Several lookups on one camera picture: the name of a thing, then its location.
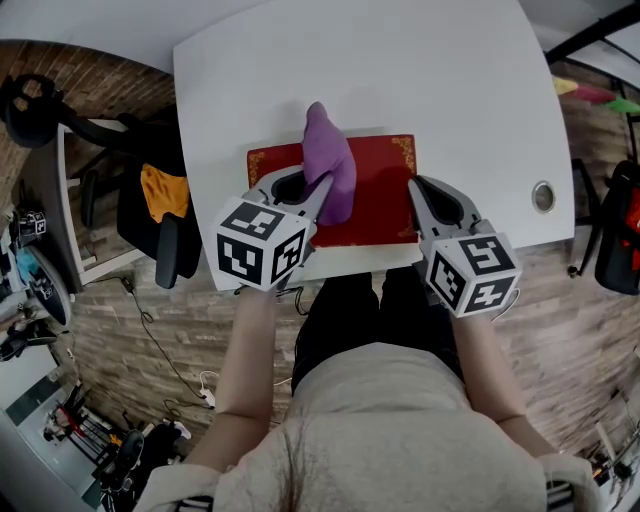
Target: purple sock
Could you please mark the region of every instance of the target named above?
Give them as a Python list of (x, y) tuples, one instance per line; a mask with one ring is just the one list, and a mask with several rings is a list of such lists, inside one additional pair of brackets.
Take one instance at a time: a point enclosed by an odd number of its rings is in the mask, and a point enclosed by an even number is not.
[(318, 224), (333, 226), (349, 220), (356, 191), (356, 162), (346, 137), (329, 120), (320, 102), (307, 110), (302, 152), (307, 183), (315, 182), (327, 172), (334, 176)]

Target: red book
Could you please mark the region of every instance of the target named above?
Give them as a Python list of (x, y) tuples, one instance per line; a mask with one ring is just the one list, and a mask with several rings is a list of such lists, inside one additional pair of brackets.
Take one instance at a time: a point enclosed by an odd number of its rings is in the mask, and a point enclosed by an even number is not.
[[(416, 175), (413, 135), (354, 137), (348, 142), (357, 173), (353, 213), (343, 224), (318, 226), (314, 247), (417, 242), (407, 189)], [(302, 163), (302, 144), (251, 150), (247, 153), (249, 186), (270, 172)]]

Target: desk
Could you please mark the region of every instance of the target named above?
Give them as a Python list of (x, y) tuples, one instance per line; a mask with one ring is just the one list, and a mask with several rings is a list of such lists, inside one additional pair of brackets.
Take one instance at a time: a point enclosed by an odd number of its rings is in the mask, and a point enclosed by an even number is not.
[[(570, 238), (558, 99), (515, 0), (274, 0), (177, 46), (187, 175), (209, 261), (212, 221), (247, 189), (247, 150), (299, 142), (322, 101), (347, 136), (412, 133), (417, 169), (467, 194), (515, 247)], [(552, 211), (532, 191), (548, 181)], [(415, 244), (321, 249), (292, 281), (409, 265)], [(218, 289), (236, 286), (214, 273)]]
[[(126, 128), (118, 121), (91, 119), (92, 122), (114, 130)], [(64, 138), (70, 130), (58, 126), (56, 137), (41, 148), (31, 150), (20, 172), (14, 190), (13, 202), (20, 203), (20, 187), (24, 183), (25, 193), (30, 201), (42, 206), (47, 219), (47, 232), (38, 242), (38, 247), (60, 273), (69, 293), (79, 293), (82, 287), (109, 272), (128, 265), (144, 256), (142, 251), (133, 249), (107, 261), (86, 268), (95, 258), (82, 260), (73, 227), (68, 187), (80, 185), (67, 180)]]

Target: person's arm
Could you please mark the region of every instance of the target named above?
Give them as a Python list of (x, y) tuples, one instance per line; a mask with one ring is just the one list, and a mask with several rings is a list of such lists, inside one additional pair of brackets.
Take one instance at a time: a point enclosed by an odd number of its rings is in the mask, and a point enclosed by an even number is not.
[(244, 289), (216, 387), (216, 414), (186, 463), (224, 472), (269, 432), (275, 326), (275, 290)]
[(473, 410), (495, 421), (534, 457), (555, 453), (527, 419), (522, 389), (498, 344), (491, 319), (485, 314), (452, 317), (452, 324)]

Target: cable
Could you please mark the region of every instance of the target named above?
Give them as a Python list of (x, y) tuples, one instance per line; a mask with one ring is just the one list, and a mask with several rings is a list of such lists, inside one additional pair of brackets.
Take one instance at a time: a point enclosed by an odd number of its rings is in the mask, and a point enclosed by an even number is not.
[(147, 324), (152, 324), (154, 322), (153, 317), (147, 312), (147, 311), (143, 311), (142, 308), (140, 307), (140, 304), (138, 303), (138, 297), (136, 297), (136, 294), (133, 292), (133, 290), (130, 290), (129, 293), (131, 295), (133, 295), (133, 299), (136, 302), (136, 307), (138, 308), (138, 311), (140, 311), (140, 323), (142, 324), (142, 328), (145, 330), (145, 332), (147, 333), (147, 335), (149, 336), (149, 338), (151, 338), (151, 341), (153, 341), (156, 344), (156, 347), (158, 347), (158, 350), (160, 350), (160, 352), (162, 352), (162, 355), (164, 356), (164, 358), (167, 360), (167, 363), (169, 363), (169, 366), (171, 366), (171, 369), (175, 372), (175, 374), (178, 376), (178, 378), (182, 381), (182, 383), (187, 387), (187, 389), (189, 389), (189, 391), (191, 391), (191, 393), (198, 399), (198, 400), (204, 400), (203, 397), (201, 397), (198, 393), (196, 393), (191, 386), (189, 385), (189, 383), (184, 380), (182, 378), (182, 375), (180, 375), (180, 373), (178, 372), (178, 370), (176, 370), (176, 367), (173, 365), (173, 363), (171, 362), (171, 359), (169, 359), (169, 356), (167, 355), (167, 353), (163, 350), (163, 348), (160, 346), (160, 343), (158, 343), (158, 341), (153, 337), (153, 335), (149, 332), (149, 329), (147, 328)]
[(516, 298), (513, 299), (513, 302), (511, 304), (509, 304), (504, 311), (502, 311), (502, 312), (498, 313), (496, 316), (494, 316), (491, 319), (491, 323), (495, 322), (501, 316), (506, 315), (509, 312), (509, 310), (513, 307), (513, 305), (518, 301), (518, 299), (520, 298), (520, 288), (514, 288), (513, 291), (516, 292)]
[(601, 407), (596, 407), (593, 411), (591, 411), (587, 416), (585, 416), (585, 418), (578, 424), (578, 426), (576, 428), (574, 428), (571, 432), (569, 432), (563, 439), (562, 441), (560, 441), (558, 443), (558, 449), (560, 449), (562, 447), (562, 445), (564, 443), (567, 442), (567, 439), (569, 439), (573, 434), (575, 434), (578, 430), (580, 430), (582, 428), (582, 426), (587, 422), (587, 420), (589, 418), (593, 418), (594, 416), (596, 416), (598, 413), (602, 412), (604, 410), (604, 408), (609, 405), (613, 399), (615, 397), (617, 397), (619, 394), (619, 391), (616, 389), (616, 391), (614, 391), (611, 396), (609, 397), (609, 400), (607, 400), (604, 405), (602, 405)]
[(283, 380), (283, 381), (281, 381), (281, 382), (277, 382), (276, 384), (274, 384), (274, 385), (273, 385), (273, 387), (275, 388), (275, 387), (280, 386), (281, 384), (286, 384), (286, 383), (287, 383), (287, 382), (289, 382), (292, 378), (293, 378), (293, 377), (289, 377), (288, 379), (284, 379), (284, 380)]
[(162, 401), (162, 403), (164, 404), (164, 406), (167, 409), (167, 411), (169, 412), (169, 414), (173, 414), (176, 418), (182, 418), (182, 414), (180, 413), (180, 411), (178, 409), (172, 409), (171, 407), (169, 407), (167, 405), (167, 402), (173, 402), (178, 407), (202, 407), (203, 409), (207, 409), (208, 411), (213, 410), (208, 405), (192, 404), (192, 403), (181, 403), (178, 400), (176, 400), (175, 398), (165, 398)]
[(283, 297), (284, 295), (289, 295), (290, 293), (295, 293), (296, 296), (293, 299), (293, 304), (296, 307), (296, 311), (300, 316), (307, 316), (309, 312), (302, 307), (300, 303), (302, 298), (302, 292), (304, 291), (304, 286), (296, 286), (294, 288), (285, 288), (277, 293), (277, 297)]
[(220, 378), (220, 375), (218, 375), (216, 372), (212, 372), (211, 370), (204, 370), (203, 372), (200, 372), (200, 383), (202, 384), (202, 389), (204, 389), (204, 378), (203, 375), (205, 373), (212, 373), (214, 374), (218, 379)]
[[(233, 290), (233, 294), (240, 295), (240, 292), (245, 288), (248, 288), (248, 286), (242, 285), (240, 288), (236, 288), (235, 290)], [(276, 297), (284, 297), (285, 295), (289, 295), (290, 293), (295, 293), (296, 296), (293, 299), (293, 304), (296, 307), (296, 311), (300, 316), (307, 316), (309, 312), (306, 309), (304, 309), (301, 304), (301, 297), (302, 297), (303, 291), (304, 291), (304, 286), (295, 286), (293, 288), (285, 288), (283, 290), (278, 291), (278, 293), (276, 293)]]
[(624, 405), (627, 408), (627, 418), (629, 419), (629, 423), (631, 423), (631, 430), (635, 430), (636, 428), (638, 428), (638, 425), (631, 417), (631, 411), (629, 410), (629, 402), (625, 400), (625, 397), (622, 397), (622, 401), (624, 402)]
[(98, 279), (97, 281), (91, 281), (90, 283), (85, 284), (85, 286), (89, 286), (90, 284), (98, 284), (98, 283), (104, 283), (105, 281), (112, 281), (113, 279), (117, 279), (118, 281), (122, 282), (122, 276), (119, 277), (105, 277), (104, 279)]

